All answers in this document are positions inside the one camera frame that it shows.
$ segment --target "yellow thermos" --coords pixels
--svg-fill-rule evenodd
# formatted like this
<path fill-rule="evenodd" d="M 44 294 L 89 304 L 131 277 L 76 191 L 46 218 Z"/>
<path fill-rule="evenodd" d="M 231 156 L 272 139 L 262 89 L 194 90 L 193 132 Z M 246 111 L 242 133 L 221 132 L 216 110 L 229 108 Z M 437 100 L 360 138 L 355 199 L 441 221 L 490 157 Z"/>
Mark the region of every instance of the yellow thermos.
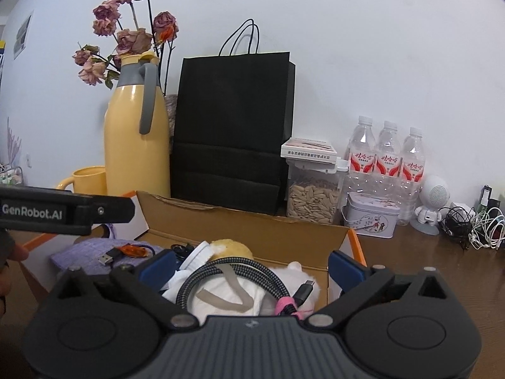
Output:
<path fill-rule="evenodd" d="M 147 191 L 170 197 L 169 124 L 153 52 L 123 58 L 105 114 L 109 195 Z"/>

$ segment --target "purple cloth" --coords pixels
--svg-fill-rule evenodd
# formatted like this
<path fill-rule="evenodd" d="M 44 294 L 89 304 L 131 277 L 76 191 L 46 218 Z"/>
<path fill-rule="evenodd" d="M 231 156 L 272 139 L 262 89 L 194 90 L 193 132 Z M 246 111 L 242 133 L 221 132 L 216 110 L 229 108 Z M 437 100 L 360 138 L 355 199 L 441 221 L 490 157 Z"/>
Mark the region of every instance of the purple cloth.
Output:
<path fill-rule="evenodd" d="M 105 275 L 110 272 L 110 265 L 102 265 L 98 258 L 107 253 L 114 247 L 122 247 L 126 244 L 149 245 L 156 253 L 163 248 L 148 244 L 142 241 L 129 241 L 124 239 L 91 238 L 83 242 L 72 245 L 56 254 L 51 255 L 51 261 L 61 270 L 66 270 L 69 266 L 80 266 L 88 275 Z M 123 257 L 113 262 L 113 267 L 121 264 L 132 264 L 137 266 L 145 260 L 151 258 L 149 252 L 147 258 L 128 258 Z"/>

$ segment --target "blue gripper pad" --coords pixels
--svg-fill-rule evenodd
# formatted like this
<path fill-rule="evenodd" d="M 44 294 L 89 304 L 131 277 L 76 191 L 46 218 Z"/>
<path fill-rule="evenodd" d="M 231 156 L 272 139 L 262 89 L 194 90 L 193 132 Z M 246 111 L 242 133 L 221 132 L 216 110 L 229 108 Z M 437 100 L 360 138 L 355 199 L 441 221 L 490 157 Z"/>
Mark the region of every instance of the blue gripper pad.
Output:
<path fill-rule="evenodd" d="M 370 271 L 348 255 L 334 250 L 328 257 L 328 274 L 344 292 L 363 282 Z"/>
<path fill-rule="evenodd" d="M 175 252 L 166 249 L 139 265 L 135 274 L 140 282 L 157 292 L 174 276 L 179 266 Z"/>

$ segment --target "sunflower seeds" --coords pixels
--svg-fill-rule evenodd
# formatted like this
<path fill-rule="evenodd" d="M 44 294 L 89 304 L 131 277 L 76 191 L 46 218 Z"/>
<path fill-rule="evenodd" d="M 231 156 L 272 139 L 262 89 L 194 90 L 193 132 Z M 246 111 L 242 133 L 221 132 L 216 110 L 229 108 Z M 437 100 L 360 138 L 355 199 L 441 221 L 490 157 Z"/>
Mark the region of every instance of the sunflower seeds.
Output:
<path fill-rule="evenodd" d="M 338 202 L 337 186 L 324 180 L 305 180 L 289 188 L 287 215 L 322 224 L 330 224 Z"/>

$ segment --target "gray handle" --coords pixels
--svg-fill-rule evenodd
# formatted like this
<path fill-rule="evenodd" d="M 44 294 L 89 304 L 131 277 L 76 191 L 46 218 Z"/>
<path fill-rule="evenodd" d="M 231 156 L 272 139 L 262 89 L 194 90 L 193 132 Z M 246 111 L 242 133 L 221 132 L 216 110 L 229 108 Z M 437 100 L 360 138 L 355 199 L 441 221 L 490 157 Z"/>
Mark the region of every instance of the gray handle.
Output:
<path fill-rule="evenodd" d="M 140 68 L 140 74 L 144 77 L 144 98 L 138 132 L 141 135 L 146 135 L 151 131 L 152 116 L 155 113 L 156 86 L 158 80 L 157 67 L 152 63 L 144 64 Z"/>

